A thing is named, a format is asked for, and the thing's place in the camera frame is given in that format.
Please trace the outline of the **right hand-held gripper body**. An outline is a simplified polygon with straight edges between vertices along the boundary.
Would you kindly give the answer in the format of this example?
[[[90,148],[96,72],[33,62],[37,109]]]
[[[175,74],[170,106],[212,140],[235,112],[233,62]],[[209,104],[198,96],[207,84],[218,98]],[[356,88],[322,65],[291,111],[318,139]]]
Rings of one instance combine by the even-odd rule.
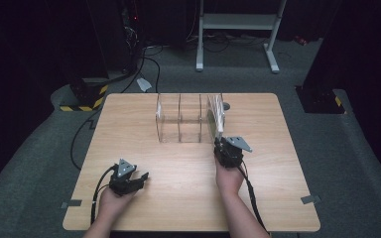
[[[238,168],[243,162],[243,152],[252,148],[242,137],[221,137],[221,148],[214,147],[214,156],[226,168]]]

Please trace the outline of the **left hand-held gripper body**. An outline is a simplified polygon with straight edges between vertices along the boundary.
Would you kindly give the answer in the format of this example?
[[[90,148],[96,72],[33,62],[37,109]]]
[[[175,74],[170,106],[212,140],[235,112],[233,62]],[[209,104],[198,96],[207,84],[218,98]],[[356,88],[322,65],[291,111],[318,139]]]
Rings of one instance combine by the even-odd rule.
[[[127,182],[130,180],[130,177],[136,171],[136,167],[124,159],[119,160],[119,164],[115,169],[115,172],[110,177],[109,187],[117,194],[117,195],[125,195]]]

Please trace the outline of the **stack of white plates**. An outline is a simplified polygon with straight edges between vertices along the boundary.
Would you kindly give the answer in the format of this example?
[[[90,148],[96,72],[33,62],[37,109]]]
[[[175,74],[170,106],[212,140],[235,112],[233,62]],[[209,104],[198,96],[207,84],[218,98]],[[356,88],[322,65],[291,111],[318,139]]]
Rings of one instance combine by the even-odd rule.
[[[220,140],[224,131],[224,106],[221,94],[207,96],[206,119],[212,141]]]

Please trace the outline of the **clear acrylic divider rack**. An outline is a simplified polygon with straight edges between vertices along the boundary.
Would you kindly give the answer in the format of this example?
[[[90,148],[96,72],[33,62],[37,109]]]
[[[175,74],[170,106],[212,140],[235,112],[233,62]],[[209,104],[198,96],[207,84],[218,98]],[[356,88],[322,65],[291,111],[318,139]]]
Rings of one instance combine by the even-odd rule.
[[[156,107],[159,141],[213,143],[206,119],[207,96],[212,94],[221,93],[160,93]]]

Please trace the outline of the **person's left hand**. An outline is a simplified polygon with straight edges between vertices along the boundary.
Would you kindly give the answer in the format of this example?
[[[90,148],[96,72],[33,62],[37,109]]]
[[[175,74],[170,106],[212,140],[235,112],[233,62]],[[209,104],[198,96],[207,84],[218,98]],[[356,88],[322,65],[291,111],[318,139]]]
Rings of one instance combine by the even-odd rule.
[[[134,195],[135,192],[118,195],[111,188],[106,188],[100,196],[97,220],[111,223],[116,221]]]

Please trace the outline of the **person's right hand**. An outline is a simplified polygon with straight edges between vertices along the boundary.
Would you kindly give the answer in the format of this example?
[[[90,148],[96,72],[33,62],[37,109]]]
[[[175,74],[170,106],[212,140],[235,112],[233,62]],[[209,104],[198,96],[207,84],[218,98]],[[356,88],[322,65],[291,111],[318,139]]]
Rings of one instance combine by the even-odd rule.
[[[237,168],[226,168],[215,161],[216,184],[222,196],[237,195],[243,183],[243,175]]]

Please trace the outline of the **grey tape strip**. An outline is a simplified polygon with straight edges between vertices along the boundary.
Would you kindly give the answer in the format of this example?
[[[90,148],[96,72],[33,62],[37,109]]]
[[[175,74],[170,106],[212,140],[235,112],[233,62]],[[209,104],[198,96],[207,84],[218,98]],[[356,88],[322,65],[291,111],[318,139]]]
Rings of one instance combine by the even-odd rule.
[[[63,201],[61,204],[61,209],[67,209],[68,207],[72,206],[81,206],[82,200],[81,199],[71,199],[68,201]]]
[[[316,203],[321,202],[321,198],[319,195],[312,195],[311,194],[311,195],[302,197],[301,201],[303,204],[308,204],[308,203],[316,204]]]

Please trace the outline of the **black yellow striped base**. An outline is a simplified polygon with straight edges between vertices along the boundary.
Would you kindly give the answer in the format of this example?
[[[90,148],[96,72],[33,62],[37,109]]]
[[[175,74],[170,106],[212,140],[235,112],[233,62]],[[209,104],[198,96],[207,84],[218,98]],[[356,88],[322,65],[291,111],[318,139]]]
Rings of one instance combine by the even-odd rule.
[[[60,110],[64,112],[97,110],[107,88],[107,85],[88,85],[82,79],[71,83],[60,103]]]

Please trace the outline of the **grey flat floor piece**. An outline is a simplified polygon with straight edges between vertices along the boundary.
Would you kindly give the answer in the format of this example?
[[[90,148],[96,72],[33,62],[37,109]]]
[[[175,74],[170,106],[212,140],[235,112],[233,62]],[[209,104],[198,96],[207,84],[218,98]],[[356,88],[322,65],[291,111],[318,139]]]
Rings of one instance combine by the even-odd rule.
[[[137,79],[137,83],[143,92],[147,92],[152,87],[151,83],[142,77]]]

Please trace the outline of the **dark base with yellow mark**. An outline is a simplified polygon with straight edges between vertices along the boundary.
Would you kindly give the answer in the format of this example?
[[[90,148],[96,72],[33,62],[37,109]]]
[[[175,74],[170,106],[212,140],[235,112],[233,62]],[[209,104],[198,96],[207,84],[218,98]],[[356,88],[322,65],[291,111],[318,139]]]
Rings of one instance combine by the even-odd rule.
[[[344,114],[345,109],[340,98],[332,91],[320,91],[297,86],[296,92],[306,113]]]

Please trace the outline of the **white metal stand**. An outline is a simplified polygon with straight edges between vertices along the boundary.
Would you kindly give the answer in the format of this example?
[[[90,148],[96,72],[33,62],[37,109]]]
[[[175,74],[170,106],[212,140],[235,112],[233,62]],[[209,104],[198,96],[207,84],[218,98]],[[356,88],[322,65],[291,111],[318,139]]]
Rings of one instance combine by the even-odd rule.
[[[217,14],[204,12],[204,0],[199,1],[198,34],[195,58],[195,70],[203,71],[204,30],[253,30],[270,31],[268,42],[263,45],[270,69],[279,73],[280,69],[273,53],[273,47],[281,25],[287,0],[280,0],[276,14]]]

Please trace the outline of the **dark equipment tower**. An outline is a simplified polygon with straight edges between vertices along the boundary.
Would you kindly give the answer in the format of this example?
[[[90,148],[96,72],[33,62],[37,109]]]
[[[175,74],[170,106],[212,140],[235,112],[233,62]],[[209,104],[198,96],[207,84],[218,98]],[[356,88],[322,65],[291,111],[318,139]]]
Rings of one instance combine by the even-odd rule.
[[[128,63],[124,72],[132,73],[136,70],[145,41],[142,0],[117,0],[117,3],[127,49]]]

